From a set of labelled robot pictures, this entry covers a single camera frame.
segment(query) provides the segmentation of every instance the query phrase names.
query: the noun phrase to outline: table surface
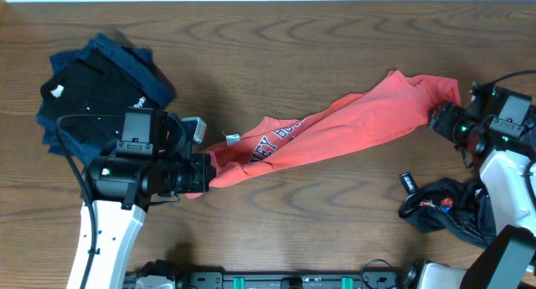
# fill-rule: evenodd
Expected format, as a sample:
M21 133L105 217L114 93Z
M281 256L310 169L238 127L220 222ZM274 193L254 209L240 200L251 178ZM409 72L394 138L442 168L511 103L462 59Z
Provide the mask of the table surface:
M458 79L466 106L473 81L536 65L536 5L528 2L49 3L0 13L1 287L64 287L69 278L80 188L65 159L47 154L35 113L52 75L48 57L99 32L152 50L178 95L168 109L201 116L205 145L264 115L321 111L392 69ZM534 94L535 83L525 76L504 86ZM421 126L152 208L129 268L163 259L185 269L356 271L374 258L469 267L482 250L446 230L423 235L398 217L406 171L419 185L474 177L450 142Z

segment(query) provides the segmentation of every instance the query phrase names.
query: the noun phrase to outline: folded dark clothing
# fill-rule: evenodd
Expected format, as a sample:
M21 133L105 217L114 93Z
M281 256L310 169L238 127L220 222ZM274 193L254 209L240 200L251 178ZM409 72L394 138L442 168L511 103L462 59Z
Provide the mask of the folded dark clothing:
M164 108L171 91L152 74L146 49L123 49L99 34L82 50L50 57L54 76L41 87L43 103L37 115L45 128L43 143L61 154L54 129L57 118L70 114L124 116L129 106ZM69 152L84 165L112 139L121 137L123 119L88 117L66 121L62 138Z
M486 248L496 236L492 204L481 183L442 179L411 194L399 217L428 233L448 229L461 240Z

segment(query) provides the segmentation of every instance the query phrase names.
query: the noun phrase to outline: black cable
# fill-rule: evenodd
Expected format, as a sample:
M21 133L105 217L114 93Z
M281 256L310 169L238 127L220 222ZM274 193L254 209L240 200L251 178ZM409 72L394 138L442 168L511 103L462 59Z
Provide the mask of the black cable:
M91 191L86 185L84 179L82 178L82 175L80 174L80 171L76 167L75 161L70 156L69 151L65 147L64 141L61 138L60 130L61 130L61 123L68 119L75 119L75 118L81 118L81 117L124 117L124 116L116 116L116 115L99 115L99 114L83 114L83 115L68 115L68 116L62 116L58 118L56 121L56 137L58 138L59 147L63 151L65 158L67 159L67 163L69 163L70 168L73 170L73 174L75 175L76 180L78 181L78 184L80 185L80 188L82 190L82 195L84 196L84 202L87 206L88 212L90 214L90 222L91 222L91 245L90 245L90 252L87 258L87 264L85 265L84 270L84 276L82 277L82 282L80 283L80 289L85 289L85 285L87 283L87 279L90 275L91 270L91 264L93 263L93 257L96 253L96 246L97 246L97 223L96 223L96 217L95 217L95 211L93 210L93 199L91 196Z
M385 263L387 264L387 266L389 266L389 268L393 268L391 266L391 264L389 264L386 260L383 260L383 259L374 259L374 260L371 260L369 261L367 264L365 264L365 266L363 267L363 269L361 269L361 282L363 283L363 285L365 285L368 289L377 289L377 288L372 288L370 285L369 285L369 277L368 276L364 276L365 274L365 270L373 263L377 263L377 262L382 262L382 263ZM396 277L396 282L394 284L394 286L390 286L390 287L386 287L386 289L392 289L392 288L396 288L398 286L398 282L400 281L400 274L395 272L397 274L397 277Z
M489 85L495 85L496 83L500 82L500 81L503 81L503 80L506 80L506 79L509 79L509 78L512 78L514 76L518 76L518 75L531 75L531 74L536 74L536 70L523 70L523 71L518 71L518 72L514 72L514 73L511 73L509 75L504 75L504 76L501 76L500 78L496 79L496 80L493 80L489 83L486 83L484 85L482 85L483 87L488 87Z
M110 154L116 149L117 143L120 142L121 139L112 139L109 142L106 143L106 145L102 148L100 151L101 156L110 156Z
M530 119L532 119L534 116L536 116L536 112L533 112L531 114L529 114L527 116L527 118L525 118L525 120L523 121L523 127L524 129L521 131L521 134L519 134L519 138L523 137L525 134L527 134L529 131L531 131L532 129L534 129L534 125L532 127L529 127L529 125L527 125L527 121L530 121Z

